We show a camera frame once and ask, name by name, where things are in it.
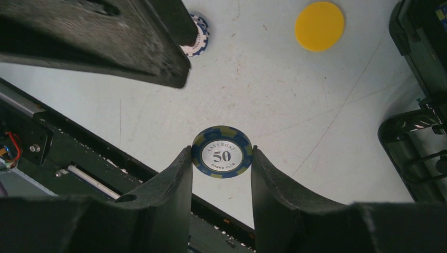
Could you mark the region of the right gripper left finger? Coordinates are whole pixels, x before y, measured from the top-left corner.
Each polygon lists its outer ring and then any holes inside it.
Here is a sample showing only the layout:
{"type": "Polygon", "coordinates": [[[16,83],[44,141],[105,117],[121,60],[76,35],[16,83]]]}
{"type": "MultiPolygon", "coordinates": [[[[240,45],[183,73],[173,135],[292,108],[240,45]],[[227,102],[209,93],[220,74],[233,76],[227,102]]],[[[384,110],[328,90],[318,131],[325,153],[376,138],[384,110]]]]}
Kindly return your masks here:
{"type": "Polygon", "coordinates": [[[191,147],[115,201],[90,196],[1,199],[1,252],[186,252],[191,147]]]}

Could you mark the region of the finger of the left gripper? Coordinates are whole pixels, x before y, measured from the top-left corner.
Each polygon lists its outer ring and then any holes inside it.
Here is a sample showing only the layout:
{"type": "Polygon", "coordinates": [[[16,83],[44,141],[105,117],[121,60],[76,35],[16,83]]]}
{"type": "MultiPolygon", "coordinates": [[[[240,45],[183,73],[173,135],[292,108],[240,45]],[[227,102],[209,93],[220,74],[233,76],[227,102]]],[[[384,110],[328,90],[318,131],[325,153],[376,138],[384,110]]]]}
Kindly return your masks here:
{"type": "Polygon", "coordinates": [[[182,1],[1,1],[1,61],[185,86],[198,28],[182,1]]]}

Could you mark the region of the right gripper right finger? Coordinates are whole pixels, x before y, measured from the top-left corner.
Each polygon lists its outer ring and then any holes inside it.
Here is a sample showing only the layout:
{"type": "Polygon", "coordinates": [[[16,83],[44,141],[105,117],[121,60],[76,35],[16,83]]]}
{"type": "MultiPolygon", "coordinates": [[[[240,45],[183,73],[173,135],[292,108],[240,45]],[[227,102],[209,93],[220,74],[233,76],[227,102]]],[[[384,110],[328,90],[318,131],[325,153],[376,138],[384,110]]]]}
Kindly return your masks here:
{"type": "Polygon", "coordinates": [[[251,165],[257,252],[446,252],[446,205],[325,198],[257,148],[251,165]]]}

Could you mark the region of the white grey poker chip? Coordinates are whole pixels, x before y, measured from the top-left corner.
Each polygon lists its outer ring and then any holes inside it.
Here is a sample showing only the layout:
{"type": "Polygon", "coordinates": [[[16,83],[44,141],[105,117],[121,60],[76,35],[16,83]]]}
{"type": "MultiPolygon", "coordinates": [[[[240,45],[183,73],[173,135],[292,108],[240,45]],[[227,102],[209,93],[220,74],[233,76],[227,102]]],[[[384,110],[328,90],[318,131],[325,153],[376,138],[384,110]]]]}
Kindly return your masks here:
{"type": "Polygon", "coordinates": [[[196,41],[193,46],[180,46],[183,52],[188,57],[195,57],[202,54],[209,44],[209,25],[207,22],[201,17],[196,14],[190,14],[190,17],[194,21],[197,30],[198,35],[196,37],[196,41]]]}

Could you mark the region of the black poker chip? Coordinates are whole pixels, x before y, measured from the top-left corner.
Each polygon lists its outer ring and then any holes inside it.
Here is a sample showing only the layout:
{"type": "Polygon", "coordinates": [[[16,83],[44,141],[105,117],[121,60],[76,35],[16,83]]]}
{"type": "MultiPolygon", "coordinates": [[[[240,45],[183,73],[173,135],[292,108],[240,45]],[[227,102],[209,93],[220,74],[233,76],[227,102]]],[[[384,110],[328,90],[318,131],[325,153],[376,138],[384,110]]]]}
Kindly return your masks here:
{"type": "Polygon", "coordinates": [[[244,173],[252,163],[253,147],[240,130],[218,125],[201,131],[191,148],[192,163],[207,176],[227,179],[244,173]]]}

